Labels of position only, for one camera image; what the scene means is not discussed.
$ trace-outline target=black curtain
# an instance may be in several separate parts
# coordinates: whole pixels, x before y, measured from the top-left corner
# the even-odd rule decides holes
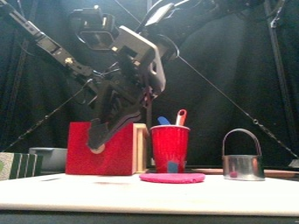
[[[8,1],[16,9],[16,1]],[[132,30],[142,20],[147,1],[26,1],[23,11],[36,26],[60,43],[78,61],[103,70],[111,66],[111,56],[92,52],[75,38],[68,27],[68,14],[98,4],[116,16],[119,25]],[[278,1],[266,1],[275,8]],[[264,164],[287,166],[294,159],[284,147],[254,124],[256,119],[275,137],[299,154],[299,3],[287,1],[274,29],[267,4],[244,15],[228,15],[207,23],[183,42],[180,58],[164,65],[166,90],[154,100],[152,122],[166,116],[175,122],[179,109],[188,110],[186,125],[191,128],[188,165],[220,165],[222,140],[227,132],[250,130],[262,146]],[[28,44],[23,34],[1,18],[0,21],[0,145],[9,143],[48,115],[78,91],[62,67],[40,49]],[[283,77],[279,73],[280,52]],[[67,147],[70,122],[90,121],[92,110],[83,103],[84,94],[71,101],[9,151],[27,152],[30,147]],[[255,153],[254,141],[236,133],[226,142],[227,154]]]

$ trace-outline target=white table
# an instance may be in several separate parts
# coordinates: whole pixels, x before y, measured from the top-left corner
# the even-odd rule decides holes
[[[236,181],[207,175],[204,182],[196,184],[156,184],[142,181],[138,174],[123,177],[55,174],[1,181],[0,191],[0,210],[9,213],[286,217],[291,221],[287,223],[299,223],[299,182],[275,178]]]

